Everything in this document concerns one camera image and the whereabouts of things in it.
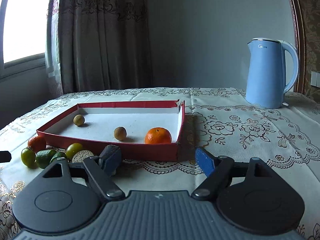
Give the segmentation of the green round fruit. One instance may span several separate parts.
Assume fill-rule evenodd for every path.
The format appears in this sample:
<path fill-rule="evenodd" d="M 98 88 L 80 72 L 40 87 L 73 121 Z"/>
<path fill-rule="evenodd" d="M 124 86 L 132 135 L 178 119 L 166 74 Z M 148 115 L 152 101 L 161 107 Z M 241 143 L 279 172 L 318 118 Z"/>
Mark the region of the green round fruit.
<path fill-rule="evenodd" d="M 72 160 L 75 154 L 83 150 L 83 146 L 80 143 L 73 143 L 68 146 L 65 154 L 69 160 Z"/>
<path fill-rule="evenodd" d="M 35 165 L 36 154 L 33 150 L 26 147 L 21 152 L 21 161 L 22 163 L 28 167 L 32 168 Z"/>

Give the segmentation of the dark sugarcane piece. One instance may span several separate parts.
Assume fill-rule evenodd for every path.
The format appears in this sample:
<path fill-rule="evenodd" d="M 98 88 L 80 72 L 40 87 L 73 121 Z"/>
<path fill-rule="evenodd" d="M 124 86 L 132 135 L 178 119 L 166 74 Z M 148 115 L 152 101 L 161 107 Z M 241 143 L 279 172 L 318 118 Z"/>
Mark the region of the dark sugarcane piece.
<path fill-rule="evenodd" d="M 72 163 L 81 163 L 84 159 L 93 157 L 94 154 L 89 150 L 81 150 L 72 157 Z"/>

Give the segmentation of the orange tangerine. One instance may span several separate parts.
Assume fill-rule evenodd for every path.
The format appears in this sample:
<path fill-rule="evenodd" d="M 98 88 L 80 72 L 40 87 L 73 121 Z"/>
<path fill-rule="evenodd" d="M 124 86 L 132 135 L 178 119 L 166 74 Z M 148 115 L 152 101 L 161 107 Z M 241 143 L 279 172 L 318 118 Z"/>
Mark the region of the orange tangerine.
<path fill-rule="evenodd" d="M 47 143 L 44 137 L 42 136 L 36 136 L 32 137 L 28 141 L 28 148 L 35 153 L 45 150 L 47 147 Z"/>
<path fill-rule="evenodd" d="M 170 132 L 163 127 L 155 127 L 150 129 L 145 138 L 145 144 L 170 144 L 172 142 L 172 137 Z"/>

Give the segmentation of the brown longan fruit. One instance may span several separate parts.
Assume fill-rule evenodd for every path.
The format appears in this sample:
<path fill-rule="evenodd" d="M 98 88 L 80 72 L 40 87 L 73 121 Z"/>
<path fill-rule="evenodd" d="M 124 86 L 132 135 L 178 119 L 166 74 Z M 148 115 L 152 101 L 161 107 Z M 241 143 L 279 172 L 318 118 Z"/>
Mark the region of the brown longan fruit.
<path fill-rule="evenodd" d="M 80 127 L 85 123 L 85 118 L 83 115 L 78 114 L 73 118 L 73 124 Z"/>
<path fill-rule="evenodd" d="M 114 130 L 114 138 L 119 140 L 119 141 L 123 141 L 126 139 L 127 137 L 127 131 L 124 127 L 117 127 L 115 130 Z"/>

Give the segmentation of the green cucumber piece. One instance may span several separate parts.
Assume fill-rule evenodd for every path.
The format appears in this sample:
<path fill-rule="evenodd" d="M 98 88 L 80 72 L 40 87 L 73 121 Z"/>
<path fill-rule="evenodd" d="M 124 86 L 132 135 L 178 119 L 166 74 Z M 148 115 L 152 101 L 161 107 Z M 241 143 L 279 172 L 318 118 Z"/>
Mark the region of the green cucumber piece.
<path fill-rule="evenodd" d="M 59 159 L 59 158 L 65 158 L 66 160 L 68 159 L 67 158 L 67 155 L 64 153 L 64 152 L 56 152 L 52 159 L 50 160 L 50 164 L 53 163 L 56 159 Z"/>
<path fill-rule="evenodd" d="M 39 168 L 45 169 L 52 159 L 52 157 L 56 154 L 56 150 L 42 150 L 36 153 L 36 163 Z"/>

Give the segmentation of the floral white tablecloth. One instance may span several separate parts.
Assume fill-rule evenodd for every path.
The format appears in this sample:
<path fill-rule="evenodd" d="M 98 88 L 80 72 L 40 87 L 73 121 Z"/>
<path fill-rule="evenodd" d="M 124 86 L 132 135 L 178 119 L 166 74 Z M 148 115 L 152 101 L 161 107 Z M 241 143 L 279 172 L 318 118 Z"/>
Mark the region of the floral white tablecloth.
<path fill-rule="evenodd" d="M 84 102 L 181 100 L 185 102 L 183 155 L 178 162 L 128 160 L 117 169 L 115 182 L 130 190 L 193 191 L 205 178 L 193 149 L 247 162 L 263 159 L 304 199 L 298 233 L 319 239 L 319 104 L 289 92 L 287 106 L 263 109 L 250 105 L 235 88 L 149 88 L 79 92 L 63 95 L 33 109 L 1 130 L 1 149 L 12 160 L 1 166 L 1 239 L 20 230 L 12 215 L 15 198 L 38 174 L 25 167 L 21 150 L 36 130 L 69 107 Z"/>

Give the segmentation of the red cardboard tray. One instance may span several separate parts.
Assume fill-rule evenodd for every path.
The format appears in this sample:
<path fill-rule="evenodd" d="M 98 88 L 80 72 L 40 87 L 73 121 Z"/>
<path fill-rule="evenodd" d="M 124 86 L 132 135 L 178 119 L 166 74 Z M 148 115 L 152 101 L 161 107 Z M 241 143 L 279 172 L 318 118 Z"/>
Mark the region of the red cardboard tray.
<path fill-rule="evenodd" d="M 85 118 L 80 127 L 73 124 L 78 114 Z M 184 116 L 185 102 L 180 100 L 78 103 L 38 128 L 37 134 L 59 148 L 77 142 L 99 155 L 107 145 L 117 145 L 124 159 L 177 161 Z M 126 129 L 125 140 L 114 138 L 117 127 Z M 145 144 L 147 132 L 155 127 L 166 128 L 172 142 Z"/>

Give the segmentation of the light blue electric kettle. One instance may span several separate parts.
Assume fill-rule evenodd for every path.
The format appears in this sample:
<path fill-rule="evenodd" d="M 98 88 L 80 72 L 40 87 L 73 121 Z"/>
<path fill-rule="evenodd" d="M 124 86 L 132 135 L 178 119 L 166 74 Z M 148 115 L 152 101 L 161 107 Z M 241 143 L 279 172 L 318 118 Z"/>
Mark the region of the light blue electric kettle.
<path fill-rule="evenodd" d="M 263 108 L 280 108 L 284 95 L 295 84 L 299 72 L 296 48 L 289 42 L 268 38 L 254 38 L 248 44 L 251 54 L 247 78 L 247 102 Z M 293 60 L 293 74 L 286 81 L 285 53 Z"/>

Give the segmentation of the brown patterned curtain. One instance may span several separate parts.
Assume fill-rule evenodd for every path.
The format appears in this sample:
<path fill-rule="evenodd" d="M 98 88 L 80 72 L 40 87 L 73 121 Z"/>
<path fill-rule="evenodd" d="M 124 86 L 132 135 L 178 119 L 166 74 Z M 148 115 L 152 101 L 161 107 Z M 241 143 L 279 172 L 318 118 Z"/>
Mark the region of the brown patterned curtain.
<path fill-rule="evenodd" d="M 152 85 L 146 0 L 49 0 L 50 94 Z"/>

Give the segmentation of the window frame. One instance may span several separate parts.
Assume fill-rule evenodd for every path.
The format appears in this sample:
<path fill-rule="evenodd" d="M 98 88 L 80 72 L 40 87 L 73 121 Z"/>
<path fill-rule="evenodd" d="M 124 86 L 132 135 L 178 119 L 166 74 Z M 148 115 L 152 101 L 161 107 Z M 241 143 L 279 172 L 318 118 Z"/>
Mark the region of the window frame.
<path fill-rule="evenodd" d="M 49 0 L 1 0 L 1 78 L 44 65 Z"/>

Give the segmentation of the white wall switch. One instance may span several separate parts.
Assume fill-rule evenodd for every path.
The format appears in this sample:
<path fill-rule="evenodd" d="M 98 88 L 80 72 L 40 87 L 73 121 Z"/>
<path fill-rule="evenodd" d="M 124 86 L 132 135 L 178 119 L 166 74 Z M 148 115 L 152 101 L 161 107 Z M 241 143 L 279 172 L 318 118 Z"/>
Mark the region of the white wall switch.
<path fill-rule="evenodd" d="M 320 87 L 320 73 L 311 72 L 310 85 L 319 88 Z"/>

